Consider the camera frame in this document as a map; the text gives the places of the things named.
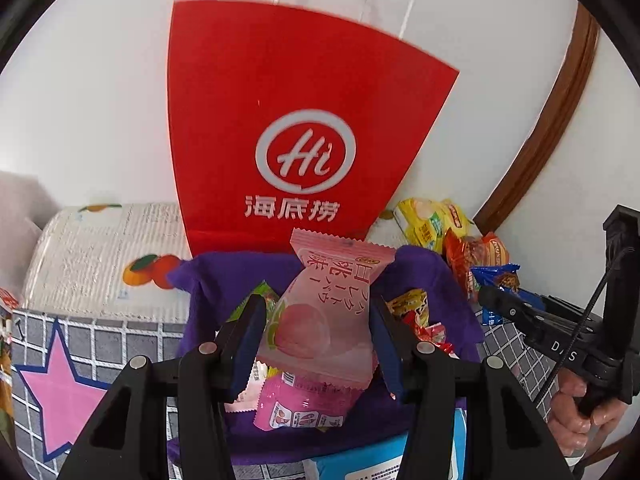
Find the right hand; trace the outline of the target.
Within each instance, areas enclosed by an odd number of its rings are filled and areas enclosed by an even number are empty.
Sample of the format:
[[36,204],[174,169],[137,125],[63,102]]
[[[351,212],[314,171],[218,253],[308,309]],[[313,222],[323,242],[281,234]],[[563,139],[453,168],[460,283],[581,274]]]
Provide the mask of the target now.
[[549,430],[565,457],[574,453],[589,456],[617,428],[629,405],[613,398],[585,416],[578,411],[576,401],[586,394],[587,384],[566,368],[561,368],[556,378],[559,390],[551,399]]

